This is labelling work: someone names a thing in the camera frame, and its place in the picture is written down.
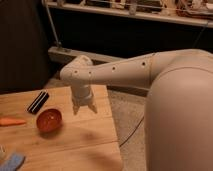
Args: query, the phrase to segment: wooden table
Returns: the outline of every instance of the wooden table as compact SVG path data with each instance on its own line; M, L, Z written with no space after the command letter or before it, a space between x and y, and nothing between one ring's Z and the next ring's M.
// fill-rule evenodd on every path
M7 157L12 152L26 156L20 170L36 171L120 171L122 160L105 86L93 86L98 113L87 106L73 114L69 87L47 89L50 97L37 115L26 109L39 91L0 95L0 117L27 120L26 125L0 127L0 145ZM45 109L62 112L63 126L55 133L41 135L36 118Z

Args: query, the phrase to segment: red bowl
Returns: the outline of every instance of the red bowl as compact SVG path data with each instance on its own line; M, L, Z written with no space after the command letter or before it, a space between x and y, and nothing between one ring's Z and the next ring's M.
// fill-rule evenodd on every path
M41 133L52 132L58 129L62 124L61 112L57 109L47 109L37 118L37 128Z

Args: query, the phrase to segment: carrot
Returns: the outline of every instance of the carrot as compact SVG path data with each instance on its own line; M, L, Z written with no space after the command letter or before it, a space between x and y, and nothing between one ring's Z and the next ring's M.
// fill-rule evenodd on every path
M0 118L0 126L21 125L25 124L26 120L12 117Z

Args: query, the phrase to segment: floor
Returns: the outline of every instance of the floor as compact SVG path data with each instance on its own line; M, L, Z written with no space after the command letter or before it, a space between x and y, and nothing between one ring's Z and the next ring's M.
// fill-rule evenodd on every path
M64 86L56 73L45 88ZM124 163L123 171L145 171L145 147L144 147L144 104L146 98L129 93L117 88L108 87L109 100L118 141L121 145L120 151Z

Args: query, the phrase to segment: shelf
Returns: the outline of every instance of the shelf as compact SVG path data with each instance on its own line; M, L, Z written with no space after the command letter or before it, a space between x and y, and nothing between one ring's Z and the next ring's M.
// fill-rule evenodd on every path
M50 8L56 9L213 28L212 20L178 16L175 11L176 5L171 0L164 0L163 4L165 4L167 8L162 8L161 12L148 13L137 11L134 14L130 14L130 11L128 9L114 9L96 6L86 6L84 1L83 3L80 4L64 3L63 5L60 6L57 4L57 2L52 1L47 2L47 5Z

